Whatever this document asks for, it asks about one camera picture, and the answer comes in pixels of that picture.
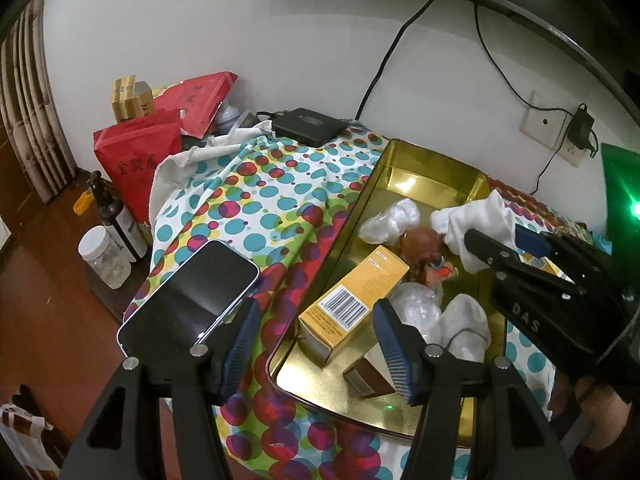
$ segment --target smartphone screen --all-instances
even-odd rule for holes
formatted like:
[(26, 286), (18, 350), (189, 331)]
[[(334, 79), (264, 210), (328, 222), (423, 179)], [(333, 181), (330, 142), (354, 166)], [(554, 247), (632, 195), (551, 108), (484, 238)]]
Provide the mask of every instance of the smartphone screen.
[(163, 282), (116, 336), (127, 356), (169, 359), (207, 335), (227, 309), (254, 286), (260, 269), (211, 240)]

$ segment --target wall socket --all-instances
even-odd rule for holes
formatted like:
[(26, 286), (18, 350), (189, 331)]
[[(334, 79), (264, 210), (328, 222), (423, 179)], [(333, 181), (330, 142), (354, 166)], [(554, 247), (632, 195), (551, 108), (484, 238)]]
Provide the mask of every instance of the wall socket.
[[(541, 108), (553, 107), (537, 92), (531, 93), (529, 102)], [(562, 140), (562, 134), (564, 134), (569, 120), (571, 117), (561, 111), (545, 112), (535, 108), (527, 108), (520, 124), (520, 131), (554, 152)], [(572, 142), (565, 139), (558, 155), (577, 168), (584, 158), (584, 153), (585, 150), (579, 150)]]

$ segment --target metal bolt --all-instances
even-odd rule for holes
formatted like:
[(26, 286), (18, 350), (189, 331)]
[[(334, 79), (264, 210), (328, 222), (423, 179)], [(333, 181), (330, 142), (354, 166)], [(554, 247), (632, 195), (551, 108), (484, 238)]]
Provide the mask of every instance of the metal bolt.
[(207, 347), (207, 345), (198, 344), (198, 345), (193, 345), (189, 350), (189, 353), (194, 357), (202, 357), (208, 351), (209, 351), (209, 347)]
[(424, 351), (429, 357), (440, 357), (443, 353), (440, 345), (427, 345)]
[(136, 368), (138, 365), (140, 364), (140, 361), (138, 360), (137, 357), (127, 357), (126, 359), (124, 359), (124, 361), (122, 362), (122, 367), (125, 370), (133, 370), (134, 368)]
[(509, 361), (504, 355), (498, 355), (498, 357), (494, 359), (494, 365), (500, 368), (500, 370), (506, 370), (511, 366), (511, 361)]

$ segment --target tray rim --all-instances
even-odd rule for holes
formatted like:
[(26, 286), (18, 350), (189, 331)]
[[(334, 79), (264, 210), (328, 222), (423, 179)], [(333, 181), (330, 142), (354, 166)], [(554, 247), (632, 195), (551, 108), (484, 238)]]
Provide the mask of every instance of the tray rim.
[[(449, 160), (452, 160), (458, 164), (464, 164), (465, 166), (468, 166), (470, 168), (473, 168), (474, 170), (476, 170), (479, 174), (479, 176), (481, 176), (484, 181), (486, 182), (487, 186), (490, 188), (490, 184), (489, 181), (487, 179), (487, 176), (484, 172), (478, 170), (478, 168), (476, 168), (475, 166), (472, 166), (470, 164), (467, 164), (466, 162), (462, 162), (460, 160), (457, 160), (449, 155), (444, 155), (443, 153), (439, 153), (439, 152), (435, 152), (434, 150), (430, 150), (429, 148), (425, 148), (423, 146), (419, 146), (418, 144), (415, 144), (413, 142), (408, 142), (407, 140), (404, 139), (398, 139), (398, 138), (393, 138), (393, 139), (387, 139), (388, 140), (388, 144), (387, 146), (385, 146), (385, 149), (383, 150), (383, 153), (380, 155), (380, 159), (382, 159), (385, 156), (385, 152), (386, 150), (389, 149), (389, 147), (395, 147), (398, 144), (408, 144), (411, 146), (416, 146), (418, 148), (424, 149), (424, 150), (428, 150), (431, 153), (436, 153), (439, 156), (448, 158)], [(367, 180), (365, 186), (363, 187), (363, 189), (360, 191), (360, 195), (362, 195), (365, 190), (367, 189), (367, 187), (370, 185), (370, 183), (373, 182), (372, 180)], [(353, 209), (349, 212), (349, 216), (347, 216), (346, 222), (349, 220), (349, 217), (351, 216)], [(337, 237), (335, 238), (335, 240), (332, 243), (331, 248), (329, 249), (328, 253), (325, 256), (325, 259), (329, 257), (329, 255), (332, 252), (332, 249), (334, 248), (334, 245), (338, 242), (338, 238), (340, 237), (340, 233), (338, 233)], [(265, 375), (267, 377), (267, 381), (269, 382), (270, 386), (274, 389), (274, 391), (276, 391), (279, 395), (283, 395), (286, 397), (289, 397), (290, 399), (295, 400), (296, 402), (299, 402), (300, 404), (302, 404), (303, 406), (305, 406), (310, 412), (312, 413), (321, 413), (325, 416), (328, 416), (330, 418), (332, 418), (333, 420), (339, 420), (341, 422), (345, 422), (351, 425), (354, 425), (358, 428), (363, 428), (364, 430), (367, 431), (373, 431), (375, 433), (381, 433), (381, 434), (386, 434), (389, 436), (392, 436), (398, 440), (402, 440), (402, 441), (406, 441), (406, 442), (410, 442), (414, 439), (414, 436), (409, 436), (407, 434), (404, 433), (399, 433), (397, 431), (392, 431), (392, 430), (387, 430), (385, 428), (379, 428), (377, 426), (373, 426), (372, 424), (369, 424), (368, 422), (362, 422), (359, 420), (354, 420), (353, 418), (350, 418), (346, 415), (343, 415), (341, 413), (336, 413), (336, 412), (332, 412), (331, 410), (324, 408), (322, 406), (319, 406), (318, 404), (313, 404), (312, 402), (309, 402), (306, 399), (303, 399), (302, 397), (298, 396), (297, 394), (291, 393), (288, 390), (284, 390), (283, 388), (281, 388), (278, 383), (277, 383), (277, 375), (279, 373), (276, 372), (274, 374), (274, 376), (271, 376), (271, 373), (269, 372), (270, 368), (271, 368), (271, 363), (273, 362), (278, 349), (280, 348), (280, 346), (283, 344), (284, 339), (287, 337), (287, 334), (289, 333), (289, 330), (293, 329), (295, 332), (297, 332), (297, 327), (295, 326), (297, 321), (298, 321), (298, 315), (300, 314), (300, 308), (302, 308), (302, 304), (300, 304), (298, 306), (298, 313), (296, 314), (296, 316), (287, 324), (286, 328), (283, 330), (282, 335), (278, 338), (278, 341), (276, 343), (276, 345), (273, 348), (273, 351), (271, 351), (270, 355), (268, 356), (265, 365), (264, 365), (264, 371), (265, 371)], [(506, 329), (504, 330), (504, 336), (503, 336), (503, 342), (502, 342), (502, 347), (504, 348), (506, 345), (506, 341), (507, 341), (507, 331)], [(294, 343), (290, 346), (289, 349), (287, 349), (286, 355), (288, 355), (292, 348), (295, 346), (295, 341)], [(474, 402), (474, 416), (476, 415), (476, 410), (478, 408), (478, 404), (476, 402)]]

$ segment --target striped curtain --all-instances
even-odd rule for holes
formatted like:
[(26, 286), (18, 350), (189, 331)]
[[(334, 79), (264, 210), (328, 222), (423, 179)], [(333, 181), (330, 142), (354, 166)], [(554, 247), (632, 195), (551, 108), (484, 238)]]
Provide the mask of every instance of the striped curtain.
[(31, 0), (0, 48), (0, 113), (22, 170), (43, 202), (76, 175), (44, 57), (44, 0)]

